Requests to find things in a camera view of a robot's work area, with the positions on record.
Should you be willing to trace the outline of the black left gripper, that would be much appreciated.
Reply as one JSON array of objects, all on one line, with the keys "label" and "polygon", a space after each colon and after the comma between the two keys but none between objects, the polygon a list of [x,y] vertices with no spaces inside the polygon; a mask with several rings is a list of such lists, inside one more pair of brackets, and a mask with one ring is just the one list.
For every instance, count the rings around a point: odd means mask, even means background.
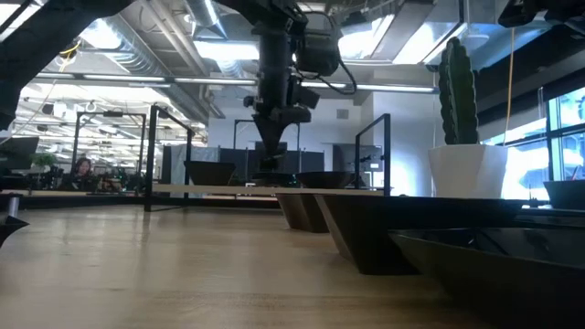
[{"label": "black left gripper", "polygon": [[[279,172],[299,172],[302,164],[300,123],[310,122],[312,114],[289,97],[293,57],[290,36],[282,28],[264,23],[257,23],[252,33],[260,37],[258,87],[252,116],[263,144],[260,170],[273,172],[278,161]],[[291,124],[284,129],[278,150],[275,124]]]}]

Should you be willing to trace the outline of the grey partition screen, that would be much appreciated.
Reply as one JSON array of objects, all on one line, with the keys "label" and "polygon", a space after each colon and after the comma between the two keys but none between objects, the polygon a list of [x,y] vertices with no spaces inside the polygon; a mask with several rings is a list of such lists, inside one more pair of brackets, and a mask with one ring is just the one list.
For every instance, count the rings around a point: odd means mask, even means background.
[{"label": "grey partition screen", "polygon": [[[185,167],[186,152],[187,148],[184,144],[164,147],[159,180],[161,184],[182,185],[186,178],[190,180]],[[219,161],[219,149],[192,146],[190,160],[216,163]]]}]

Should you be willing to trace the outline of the black metal wooden rack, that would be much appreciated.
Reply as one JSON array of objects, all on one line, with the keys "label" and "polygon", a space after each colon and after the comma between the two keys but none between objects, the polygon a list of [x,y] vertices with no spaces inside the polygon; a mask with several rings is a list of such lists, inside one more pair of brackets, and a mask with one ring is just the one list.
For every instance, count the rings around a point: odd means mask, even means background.
[{"label": "black metal wooden rack", "polygon": [[160,105],[153,104],[150,107],[150,119],[148,126],[148,147],[146,156],[146,174],[145,174],[145,192],[144,192],[144,212],[151,212],[153,205],[154,191],[154,149],[157,130],[158,114],[163,113],[165,117],[178,124],[187,133],[186,138],[186,160],[191,160],[191,148],[195,131],[187,124],[179,121],[168,110]]}]

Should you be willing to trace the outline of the long ceiling light strip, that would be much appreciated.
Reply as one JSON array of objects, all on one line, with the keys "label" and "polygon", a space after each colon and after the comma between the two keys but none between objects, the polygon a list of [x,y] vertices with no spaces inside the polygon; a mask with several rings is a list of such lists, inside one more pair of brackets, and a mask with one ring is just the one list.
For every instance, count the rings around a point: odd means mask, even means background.
[{"label": "long ceiling light strip", "polygon": [[[56,81],[87,81],[93,84],[98,82],[120,82],[132,86],[170,86],[171,84],[197,84],[212,86],[238,86],[252,87],[257,85],[256,80],[249,79],[224,79],[224,78],[200,78],[200,77],[157,77],[157,76],[133,76],[133,75],[112,75],[112,74],[89,74],[89,73],[57,73],[41,72],[34,80],[56,80]],[[358,83],[356,89],[359,91],[377,92],[401,92],[401,93],[422,93],[436,94],[438,89],[431,86],[396,85],[396,84],[370,84]]]}]

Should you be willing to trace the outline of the tall green cactus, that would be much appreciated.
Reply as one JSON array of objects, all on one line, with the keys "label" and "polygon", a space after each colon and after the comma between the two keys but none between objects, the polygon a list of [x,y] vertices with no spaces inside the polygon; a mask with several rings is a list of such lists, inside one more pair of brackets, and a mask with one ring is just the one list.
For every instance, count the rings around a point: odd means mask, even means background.
[{"label": "tall green cactus", "polygon": [[446,144],[478,144],[472,63],[458,37],[447,41],[439,65],[442,129]]}]

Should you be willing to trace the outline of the white plant pot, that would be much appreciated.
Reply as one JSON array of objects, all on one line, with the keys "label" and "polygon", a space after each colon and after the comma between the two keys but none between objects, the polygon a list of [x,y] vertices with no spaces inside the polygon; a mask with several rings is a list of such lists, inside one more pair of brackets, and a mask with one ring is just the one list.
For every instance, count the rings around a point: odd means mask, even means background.
[{"label": "white plant pot", "polygon": [[436,197],[499,199],[508,149],[486,144],[443,145],[428,152]]}]

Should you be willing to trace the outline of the person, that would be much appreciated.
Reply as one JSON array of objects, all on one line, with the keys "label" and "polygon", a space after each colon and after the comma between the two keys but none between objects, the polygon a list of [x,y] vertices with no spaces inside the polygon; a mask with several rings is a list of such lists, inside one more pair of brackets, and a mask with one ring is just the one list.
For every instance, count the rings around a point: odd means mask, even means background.
[{"label": "person", "polygon": [[73,167],[73,172],[64,175],[58,190],[95,192],[98,186],[98,178],[92,174],[91,160],[81,157]]}]

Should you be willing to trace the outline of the green leafy plant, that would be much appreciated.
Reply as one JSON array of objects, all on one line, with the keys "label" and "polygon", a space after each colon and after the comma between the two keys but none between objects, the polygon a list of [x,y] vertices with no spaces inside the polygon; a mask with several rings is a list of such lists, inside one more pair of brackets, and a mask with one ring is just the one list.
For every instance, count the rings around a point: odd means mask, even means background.
[{"label": "green leafy plant", "polygon": [[33,154],[32,163],[38,172],[40,185],[50,184],[58,171],[57,157],[53,153]]}]

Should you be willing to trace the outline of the dark computer monitor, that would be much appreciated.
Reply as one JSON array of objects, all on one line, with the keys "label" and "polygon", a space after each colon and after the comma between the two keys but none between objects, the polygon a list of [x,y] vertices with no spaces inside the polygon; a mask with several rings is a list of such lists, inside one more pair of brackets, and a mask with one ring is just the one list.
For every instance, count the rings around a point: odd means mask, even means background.
[{"label": "dark computer monitor", "polygon": [[29,169],[38,142],[38,137],[0,139],[0,169]]}]

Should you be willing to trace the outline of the silver ventilation duct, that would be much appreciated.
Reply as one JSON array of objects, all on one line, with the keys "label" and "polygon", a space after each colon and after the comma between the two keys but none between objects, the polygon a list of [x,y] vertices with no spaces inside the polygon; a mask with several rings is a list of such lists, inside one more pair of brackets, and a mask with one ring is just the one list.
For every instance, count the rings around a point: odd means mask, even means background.
[{"label": "silver ventilation duct", "polygon": [[[125,19],[122,12],[98,18],[80,37],[134,76],[167,76],[169,68],[147,46],[141,35]],[[205,85],[187,90],[172,82],[168,87],[156,87],[165,101],[177,108],[189,120],[206,123],[211,118],[223,119],[225,114],[211,100]]]}]

